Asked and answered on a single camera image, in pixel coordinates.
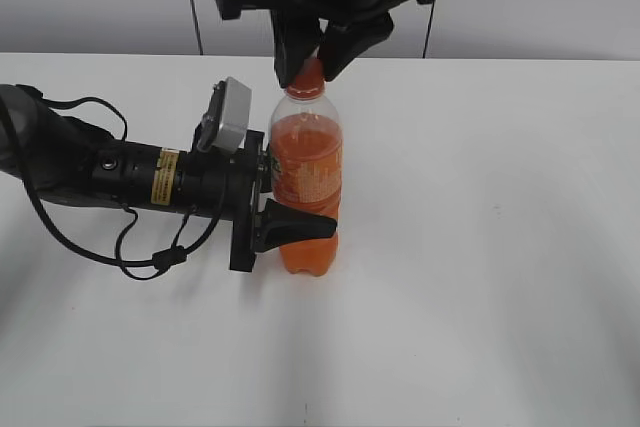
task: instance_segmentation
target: white wall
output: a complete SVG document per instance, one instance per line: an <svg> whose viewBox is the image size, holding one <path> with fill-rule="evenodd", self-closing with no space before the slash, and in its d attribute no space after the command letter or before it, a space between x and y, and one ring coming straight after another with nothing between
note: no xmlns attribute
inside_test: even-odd
<svg viewBox="0 0 640 427"><path fill-rule="evenodd" d="M640 1L438 0L429 54L640 59Z"/></svg>
<svg viewBox="0 0 640 427"><path fill-rule="evenodd" d="M195 0L206 54L271 55L266 12L222 23ZM640 59L637 0L438 0L432 57ZM368 55L419 57L429 7L392 11ZM0 51L195 54L189 0L0 0Z"/></svg>

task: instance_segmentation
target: plastic bottle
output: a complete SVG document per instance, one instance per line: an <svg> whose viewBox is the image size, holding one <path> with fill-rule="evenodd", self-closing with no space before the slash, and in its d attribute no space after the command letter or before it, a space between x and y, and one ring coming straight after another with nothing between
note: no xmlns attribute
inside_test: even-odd
<svg viewBox="0 0 640 427"><path fill-rule="evenodd" d="M324 96L322 63L308 59L271 116L270 148L275 198L289 207L338 218L342 188L342 129ZM338 234L280 247L286 269L324 275L338 249Z"/></svg>

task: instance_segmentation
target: bottle label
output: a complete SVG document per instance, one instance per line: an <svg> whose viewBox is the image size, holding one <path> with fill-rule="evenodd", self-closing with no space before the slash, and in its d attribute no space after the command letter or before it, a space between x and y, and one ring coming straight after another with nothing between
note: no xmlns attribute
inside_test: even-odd
<svg viewBox="0 0 640 427"><path fill-rule="evenodd" d="M173 179L176 175L180 151L161 149L156 162L156 172L151 187L151 203L155 205L170 205Z"/></svg>
<svg viewBox="0 0 640 427"><path fill-rule="evenodd" d="M304 204L328 199L342 186L342 143L313 160L279 158L274 153L271 170L276 199Z"/></svg>

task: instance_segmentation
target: black cable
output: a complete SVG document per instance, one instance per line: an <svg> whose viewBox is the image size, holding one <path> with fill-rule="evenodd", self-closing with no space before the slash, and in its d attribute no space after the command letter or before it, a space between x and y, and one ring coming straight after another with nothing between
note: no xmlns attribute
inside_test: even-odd
<svg viewBox="0 0 640 427"><path fill-rule="evenodd" d="M2 127L4 127L4 130L7 134L7 139L9 141L9 144L11 145L11 149L13 150L13 155L16 160L18 171L20 172L20 177L22 178L24 190L27 193L27 197L29 197L33 209L36 211L36 214L38 214L40 221L44 224L49 233L67 249L78 255L81 255L82 257L93 260L94 262L100 262L102 264L119 266L120 263L116 259L105 257L103 255L96 254L95 252L91 252L90 250L83 249L82 247L65 237L64 234L60 232L55 226L55 224L51 220L51 217L49 217L49 214L42 205L42 201L38 197L38 193L33 186L33 180L31 179L29 166L27 165L27 161L24 158L24 152L22 151L22 147L20 146L18 134L16 133L16 130L13 126L13 121L11 120L9 109L4 103L2 97L0 97L0 122L2 123ZM128 260L125 262L125 264L127 265L127 267L150 267L153 265L153 261L152 259Z"/></svg>
<svg viewBox="0 0 640 427"><path fill-rule="evenodd" d="M193 20L193 28L196 31L196 40L198 41L198 52L200 52L200 55L204 55L204 50L202 48L202 35L200 33L200 23L198 22L198 12L196 11L196 1L189 0L189 4L191 4L191 18Z"/></svg>
<svg viewBox="0 0 640 427"><path fill-rule="evenodd" d="M36 101L41 102L47 107L55 110L71 110L87 102L95 102L96 104L100 104L113 112L116 117L118 117L122 121L124 131L122 132L122 137L120 138L120 140L127 140L127 134L129 133L129 124L127 124L127 119L120 113L118 109L116 109L111 103L107 102L104 99L101 99L99 97L82 97L80 99L67 101L50 100L45 99L44 94L32 85L16 84L16 87L21 89L30 97L34 98Z"/></svg>
<svg viewBox="0 0 640 427"><path fill-rule="evenodd" d="M120 234L118 235L118 238L116 239L116 245L114 247L114 254L115 254L116 260L118 261L118 267L120 267L120 270L122 271L122 273L127 277L129 277L130 279L141 280L141 281L157 279L161 275L166 274L169 271L168 268L158 269L155 274L152 274L148 277L139 277L135 274L132 274L129 271L125 261L122 260L122 242L124 241L125 236L133 228L133 226L136 225L136 222L138 222L138 212L136 212L135 210L133 210L132 208L126 205L123 205L122 209L129 214L133 214L133 220L124 229L122 229L122 232L120 232Z"/></svg>
<svg viewBox="0 0 640 427"><path fill-rule="evenodd" d="M162 266L159 267L159 264L162 261L166 265L167 259L169 261L172 260L170 256L166 255L166 254L175 254L175 252L172 252L172 249L169 249L169 251L157 252L156 254L154 254L152 259L122 260L121 257L119 258L119 255L116 255L116 258L111 258L111 257L106 257L104 255L96 254L95 252L92 252L90 250L80 247L79 245L77 245L76 243L74 243L73 241L65 237L65 235L62 232L60 232L60 230L53 223L53 221L51 220L51 217L49 217L49 214L47 213L44 206L42 205L42 201L38 197L38 193L34 187L33 180L31 178L31 173L29 172L29 166L27 165L27 161L25 160L25 157L24 157L24 152L22 151L22 147L20 145L20 140L18 139L18 134L16 133L15 127L13 125L13 120L11 119L11 114L9 113L9 109L7 108L1 96L0 96L0 123L2 124L2 127L6 132L9 144L11 145L11 149L13 151L13 155L16 161L16 166L18 168L18 171L20 172L20 177L22 180L22 184L24 185L25 192L27 193L27 197L29 197L29 201L31 202L33 209L36 211L36 214L40 218L40 221L44 224L47 231L58 242L60 242L63 246L65 246L67 249L69 249L73 253L80 255L86 259L89 259L101 264L116 266L116 267L119 267L120 269L122 269L123 266L125 268L153 266L158 268L158 272L160 272L157 276L162 275L163 273L166 272L166 270L168 270L168 267L170 267L170 265L167 267L162 267ZM194 252L196 249L198 249L202 244L206 242L206 240L209 238L209 236L211 235L215 227L218 225L218 222L222 215L222 207L224 205L226 189L227 189L227 174L225 172L224 188L220 195L218 211L211 218L211 222L209 222L209 225L207 226L205 231L200 235L200 237L193 244L191 244L187 248L179 248L180 252L178 252L178 254L185 254L185 259L186 259L186 255ZM118 236L118 240L116 241L116 251L120 250L124 236L129 232L129 230L131 230L131 228L137 221L138 214L132 209L130 210L131 210L130 213L134 214L135 219L127 227L125 227L125 229Z"/></svg>
<svg viewBox="0 0 640 427"><path fill-rule="evenodd" d="M429 40L431 39L431 27L433 26L433 13L436 10L436 1L431 4L431 12L429 12L429 23L427 24L427 33L424 36L424 48L422 49L422 58L427 58L427 49L429 48Z"/></svg>
<svg viewBox="0 0 640 427"><path fill-rule="evenodd" d="M172 249L178 246L178 240L180 240L180 234L182 234L182 231L186 227L187 222L189 221L189 217L191 217L192 213L193 213L193 210L190 210L189 212L187 212L182 216L182 223L180 224L180 228L178 229L178 232L176 232L176 235L173 238L173 242L171 242Z"/></svg>
<svg viewBox="0 0 640 427"><path fill-rule="evenodd" d="M129 125L127 124L127 119L124 118L124 115L122 115L118 109L116 109L106 100L103 100L99 97L82 97L81 99L72 100L69 102L58 102L56 100L49 99L40 99L40 102L42 102L47 107L56 110L71 110L86 102L95 102L96 104L100 104L113 112L122 121L124 130L122 132L122 137L120 137L120 140L127 140L127 134L129 133Z"/></svg>
<svg viewBox="0 0 640 427"><path fill-rule="evenodd" d="M193 244L191 244L189 247L185 249L185 252L187 255L198 250L202 246L202 244L204 244L207 241L209 236L211 236L211 233L217 227L218 222L220 222L220 217L222 217L222 208L224 207L225 193L227 192L227 179L228 179L227 171L225 170L224 180L222 185L222 194L220 195L220 200L218 200L218 205L216 206L217 212L213 217L211 217L211 222L209 222L209 225L207 225L207 228L204 230L202 235L198 237Z"/></svg>

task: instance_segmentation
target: white table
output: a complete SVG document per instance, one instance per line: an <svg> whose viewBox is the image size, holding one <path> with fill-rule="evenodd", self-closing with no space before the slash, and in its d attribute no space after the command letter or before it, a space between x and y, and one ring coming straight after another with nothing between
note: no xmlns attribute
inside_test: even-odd
<svg viewBox="0 0 640 427"><path fill-rule="evenodd" d="M267 127L271 62L8 54L0 81L102 96L130 140L186 149L229 75ZM225 223L137 283L65 251L0 176L0 425L640 425L640 63L367 59L328 95L345 172L320 279L277 252L228 271ZM129 221L49 210L105 254ZM142 219L127 257L180 222Z"/></svg>

